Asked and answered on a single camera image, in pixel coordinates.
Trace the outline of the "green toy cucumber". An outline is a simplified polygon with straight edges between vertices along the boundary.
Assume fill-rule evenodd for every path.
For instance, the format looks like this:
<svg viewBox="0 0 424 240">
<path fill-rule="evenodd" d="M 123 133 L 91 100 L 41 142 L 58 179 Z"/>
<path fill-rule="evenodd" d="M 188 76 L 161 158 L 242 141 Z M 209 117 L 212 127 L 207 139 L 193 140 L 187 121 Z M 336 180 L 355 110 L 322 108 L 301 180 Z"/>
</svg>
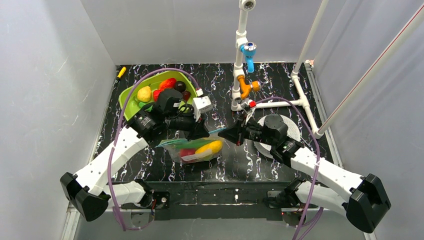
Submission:
<svg viewBox="0 0 424 240">
<path fill-rule="evenodd" d="M 210 139 L 197 139 L 197 140 L 191 140 L 186 142 L 179 142 L 175 145 L 176 149 L 198 149 L 204 145 L 207 145 L 214 140 Z"/>
</svg>

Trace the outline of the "clear zip top bag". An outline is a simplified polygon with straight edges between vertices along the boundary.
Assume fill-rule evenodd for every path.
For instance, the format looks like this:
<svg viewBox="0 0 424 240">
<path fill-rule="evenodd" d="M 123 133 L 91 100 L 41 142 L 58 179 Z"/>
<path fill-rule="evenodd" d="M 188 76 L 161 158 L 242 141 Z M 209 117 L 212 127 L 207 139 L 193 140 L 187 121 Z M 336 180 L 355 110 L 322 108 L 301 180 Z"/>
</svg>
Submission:
<svg viewBox="0 0 424 240">
<path fill-rule="evenodd" d="M 174 162 L 180 164 L 194 164 L 209 162 L 221 155 L 225 140 L 218 133 L 225 128 L 215 129 L 209 132 L 209 137 L 196 140 L 175 138 L 162 140 L 157 147 L 164 148 Z"/>
</svg>

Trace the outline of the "yellow toy banana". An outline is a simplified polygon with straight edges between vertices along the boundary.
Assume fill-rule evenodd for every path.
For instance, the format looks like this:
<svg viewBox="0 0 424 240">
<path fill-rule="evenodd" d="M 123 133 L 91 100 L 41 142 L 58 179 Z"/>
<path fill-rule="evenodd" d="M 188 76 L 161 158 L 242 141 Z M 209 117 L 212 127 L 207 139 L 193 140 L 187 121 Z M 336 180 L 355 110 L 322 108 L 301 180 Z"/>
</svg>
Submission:
<svg viewBox="0 0 424 240">
<path fill-rule="evenodd" d="M 223 142 L 221 140 L 215 140 L 206 145 L 201 146 L 195 151 L 195 154 L 204 154 L 210 151 L 212 154 L 216 154 L 222 150 Z"/>
</svg>

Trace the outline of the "red toy apple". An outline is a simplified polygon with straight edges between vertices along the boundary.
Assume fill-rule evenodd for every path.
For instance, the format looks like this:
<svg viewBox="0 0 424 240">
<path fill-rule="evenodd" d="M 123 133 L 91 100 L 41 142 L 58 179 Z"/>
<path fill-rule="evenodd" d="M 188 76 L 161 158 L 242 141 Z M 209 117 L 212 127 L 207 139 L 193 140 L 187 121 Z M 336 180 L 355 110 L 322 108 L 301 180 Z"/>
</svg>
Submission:
<svg viewBox="0 0 424 240">
<path fill-rule="evenodd" d="M 179 151 L 179 156 L 181 158 L 185 157 L 185 156 L 191 156 L 194 155 L 196 153 L 196 149 L 195 148 L 182 148 Z"/>
</svg>

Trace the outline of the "green toy beans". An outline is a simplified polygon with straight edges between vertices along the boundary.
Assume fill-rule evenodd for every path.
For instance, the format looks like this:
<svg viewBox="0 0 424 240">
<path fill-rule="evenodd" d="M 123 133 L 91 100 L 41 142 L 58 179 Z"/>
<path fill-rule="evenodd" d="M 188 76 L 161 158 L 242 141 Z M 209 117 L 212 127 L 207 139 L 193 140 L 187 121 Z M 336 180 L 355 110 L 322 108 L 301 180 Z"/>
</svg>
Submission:
<svg viewBox="0 0 424 240">
<path fill-rule="evenodd" d="M 149 103 L 139 102 L 138 106 L 140 107 L 141 110 L 149 112 L 154 104 L 155 104 L 154 102 L 149 102 Z"/>
</svg>

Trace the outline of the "green plastic tray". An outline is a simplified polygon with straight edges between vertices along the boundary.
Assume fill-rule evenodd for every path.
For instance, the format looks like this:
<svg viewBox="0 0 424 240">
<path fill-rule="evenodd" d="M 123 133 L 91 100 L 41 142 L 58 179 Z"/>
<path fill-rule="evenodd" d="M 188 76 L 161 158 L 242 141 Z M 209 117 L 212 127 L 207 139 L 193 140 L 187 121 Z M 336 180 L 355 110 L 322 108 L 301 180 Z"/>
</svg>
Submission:
<svg viewBox="0 0 424 240">
<path fill-rule="evenodd" d="M 127 103 L 126 107 L 124 108 L 124 118 L 128 121 L 136 113 L 139 112 L 139 101 L 136 97 L 139 89 L 145 86 L 150 86 L 151 91 L 153 92 L 154 90 L 158 89 L 158 86 L 161 82 L 169 78 L 175 78 L 177 81 L 182 81 L 186 84 L 186 92 L 189 92 L 190 95 L 186 96 L 184 100 L 189 104 L 192 103 L 193 98 L 196 97 L 196 89 L 199 88 L 197 86 L 197 82 L 194 81 L 193 76 L 183 70 L 167 68 L 165 71 L 159 73 L 149 73 L 147 76 L 144 77 L 144 80 L 139 85 L 137 85 L 134 91 L 131 91 L 133 89 L 133 86 L 130 86 L 119 95 L 119 105 L 122 109 L 124 108 L 124 103 Z"/>
</svg>

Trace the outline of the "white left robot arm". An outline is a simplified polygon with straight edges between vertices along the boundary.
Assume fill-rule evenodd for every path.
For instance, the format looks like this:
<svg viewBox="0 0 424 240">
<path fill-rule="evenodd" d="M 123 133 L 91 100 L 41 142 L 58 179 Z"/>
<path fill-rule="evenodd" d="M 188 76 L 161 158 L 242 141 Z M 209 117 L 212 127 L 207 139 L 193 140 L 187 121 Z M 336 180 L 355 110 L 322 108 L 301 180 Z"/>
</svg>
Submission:
<svg viewBox="0 0 424 240">
<path fill-rule="evenodd" d="M 163 90 L 156 101 L 143 106 L 117 136 L 88 165 L 60 178 L 66 199 L 88 222 L 99 218 L 108 207 L 140 204 L 152 189 L 142 181 L 113 185 L 112 176 L 131 157 L 164 139 L 167 130 L 184 132 L 189 141 L 209 137 L 206 115 L 213 106 L 207 95 L 194 97 L 182 105 L 183 95 L 174 89 Z"/>
</svg>

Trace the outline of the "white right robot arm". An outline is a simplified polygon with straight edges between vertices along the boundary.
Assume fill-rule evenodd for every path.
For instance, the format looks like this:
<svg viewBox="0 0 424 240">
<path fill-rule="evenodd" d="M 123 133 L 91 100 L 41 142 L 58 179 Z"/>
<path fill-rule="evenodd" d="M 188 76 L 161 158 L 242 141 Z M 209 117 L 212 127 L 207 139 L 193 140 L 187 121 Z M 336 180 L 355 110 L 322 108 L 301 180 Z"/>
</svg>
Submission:
<svg viewBox="0 0 424 240">
<path fill-rule="evenodd" d="M 372 173 L 362 176 L 347 171 L 318 157 L 288 132 L 289 127 L 279 114 L 265 116 L 262 124 L 242 115 L 232 126 L 218 132 L 218 136 L 237 146 L 245 140 L 270 146 L 274 160 L 314 177 L 321 184 L 292 182 L 284 194 L 293 204 L 310 203 L 329 209 L 344 215 L 358 230 L 373 233 L 392 206 L 381 179 Z"/>
</svg>

